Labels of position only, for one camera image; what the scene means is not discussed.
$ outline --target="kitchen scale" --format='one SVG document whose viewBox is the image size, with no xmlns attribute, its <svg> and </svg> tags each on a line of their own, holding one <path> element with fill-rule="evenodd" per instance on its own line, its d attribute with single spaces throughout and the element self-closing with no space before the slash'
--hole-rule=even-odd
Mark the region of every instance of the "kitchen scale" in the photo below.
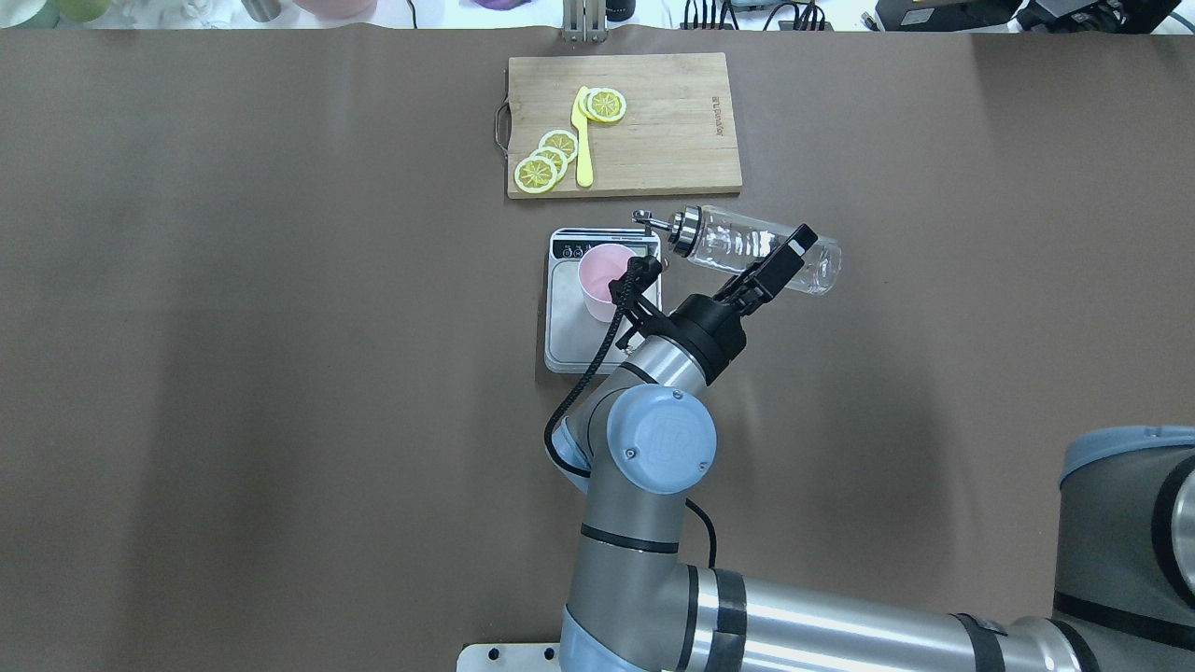
<svg viewBox="0 0 1195 672">
<path fill-rule="evenodd" d="M 547 245 L 547 310 L 544 313 L 544 365 L 554 373 L 584 373 L 609 324 L 594 319 L 586 310 L 577 265 L 586 251 L 602 243 L 617 243 L 637 255 L 660 258 L 660 238 L 642 228 L 558 228 Z M 643 297 L 660 306 L 660 280 Z M 618 329 L 621 336 L 631 325 L 627 320 Z M 635 348 L 643 342 L 639 335 L 631 338 Z M 598 367 L 598 373 L 609 373 L 626 359 L 626 353 L 611 348 Z"/>
</svg>

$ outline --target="metal bracket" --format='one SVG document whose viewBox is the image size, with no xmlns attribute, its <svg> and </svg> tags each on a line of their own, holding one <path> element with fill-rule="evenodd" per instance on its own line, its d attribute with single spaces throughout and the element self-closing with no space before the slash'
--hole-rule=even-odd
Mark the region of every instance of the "metal bracket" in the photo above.
<svg viewBox="0 0 1195 672">
<path fill-rule="evenodd" d="M 560 672 L 560 644 L 470 644 L 456 672 Z"/>
<path fill-rule="evenodd" d="M 606 0 L 564 0 L 565 42 L 606 42 Z"/>
</svg>

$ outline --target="lime slice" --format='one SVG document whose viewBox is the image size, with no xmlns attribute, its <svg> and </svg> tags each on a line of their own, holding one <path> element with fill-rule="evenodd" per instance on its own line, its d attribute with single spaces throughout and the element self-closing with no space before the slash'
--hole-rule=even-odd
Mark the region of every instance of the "lime slice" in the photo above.
<svg viewBox="0 0 1195 672">
<path fill-rule="evenodd" d="M 539 146 L 556 147 L 557 149 L 564 152 L 565 161 L 571 161 L 577 158 L 577 136 L 572 135 L 571 130 L 565 130 L 563 128 L 549 130 L 543 138 L 539 139 Z"/>
<path fill-rule="evenodd" d="M 531 153 L 532 157 L 544 157 L 552 161 L 556 166 L 556 181 L 559 182 L 564 177 L 564 169 L 569 167 L 569 155 L 556 147 L 540 147 Z"/>
<path fill-rule="evenodd" d="M 614 123 L 626 114 L 626 98 L 613 88 L 590 88 L 582 111 L 594 121 Z"/>
<path fill-rule="evenodd" d="M 560 178 L 551 159 L 532 154 L 515 165 L 515 187 L 528 194 L 543 194 Z"/>
</svg>

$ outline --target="glass bottle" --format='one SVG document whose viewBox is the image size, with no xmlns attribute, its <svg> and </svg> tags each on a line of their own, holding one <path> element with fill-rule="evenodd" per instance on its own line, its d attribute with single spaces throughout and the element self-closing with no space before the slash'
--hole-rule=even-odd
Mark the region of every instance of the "glass bottle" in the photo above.
<svg viewBox="0 0 1195 672">
<path fill-rule="evenodd" d="M 749 218 L 716 206 L 686 206 L 673 214 L 670 222 L 652 219 L 646 210 L 636 210 L 632 219 L 667 231 L 674 253 L 730 275 L 737 275 L 755 259 L 766 257 L 796 230 L 786 224 Z M 805 265 L 785 288 L 814 297 L 829 292 L 842 268 L 842 250 L 838 242 L 819 238 L 808 250 L 797 251 Z"/>
</svg>

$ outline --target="black band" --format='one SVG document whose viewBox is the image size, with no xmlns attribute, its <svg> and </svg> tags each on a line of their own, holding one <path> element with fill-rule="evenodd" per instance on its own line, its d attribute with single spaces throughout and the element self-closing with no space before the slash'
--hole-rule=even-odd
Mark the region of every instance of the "black band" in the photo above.
<svg viewBox="0 0 1195 672">
<path fill-rule="evenodd" d="M 1004 650 L 1000 649 L 995 633 L 980 625 L 969 613 L 952 616 L 963 624 L 967 636 L 970 637 L 972 650 L 975 653 L 975 672 L 1005 672 Z"/>
<path fill-rule="evenodd" d="M 639 380 L 643 380 L 648 385 L 658 385 L 660 384 L 658 381 L 656 381 L 655 378 L 648 375 L 646 371 L 643 371 L 642 368 L 635 366 L 633 364 L 631 364 L 629 361 L 624 361 L 623 364 L 618 365 L 618 367 L 619 368 L 625 368 L 625 369 L 630 371 L 631 373 L 635 374 L 636 378 L 638 378 Z"/>
<path fill-rule="evenodd" d="M 697 634 L 697 568 L 688 567 L 688 617 L 685 619 L 685 641 L 680 644 L 680 662 L 676 672 L 688 668 L 688 656 L 693 653 L 693 637 Z"/>
<path fill-rule="evenodd" d="M 1079 661 L 1079 671 L 1099 672 L 1099 662 L 1096 661 L 1096 654 L 1091 652 L 1091 647 L 1087 646 L 1087 641 L 1083 639 L 1083 635 L 1066 621 L 1056 618 L 1049 618 L 1048 621 L 1058 628 L 1059 633 L 1062 633 L 1066 643 L 1071 644 L 1071 650 L 1074 652 L 1074 658 Z"/>
<path fill-rule="evenodd" d="M 740 672 L 747 648 L 747 586 L 743 575 L 715 569 L 718 585 L 718 624 L 705 672 Z"/>
<path fill-rule="evenodd" d="M 1179 462 L 1162 482 L 1158 499 L 1153 502 L 1151 532 L 1153 556 L 1158 561 L 1162 575 L 1166 578 L 1178 597 L 1187 603 L 1187 606 L 1195 609 L 1195 593 L 1191 593 L 1190 586 L 1183 579 L 1183 573 L 1178 568 L 1178 558 L 1175 557 L 1173 530 L 1170 525 L 1175 515 L 1175 502 L 1178 501 L 1178 490 L 1193 472 L 1195 472 L 1195 454 Z"/>
<path fill-rule="evenodd" d="M 1054 593 L 1054 609 L 1087 623 L 1158 642 L 1175 648 L 1195 650 L 1195 628 L 1171 623 L 1152 616 L 1141 616 L 1113 606 L 1087 601 L 1066 593 Z"/>
<path fill-rule="evenodd" d="M 678 542 L 648 542 L 645 539 L 636 539 L 635 537 L 624 537 L 621 534 L 590 527 L 584 524 L 581 525 L 581 536 L 589 537 L 590 539 L 603 544 L 646 552 L 675 554 L 680 548 Z"/>
</svg>

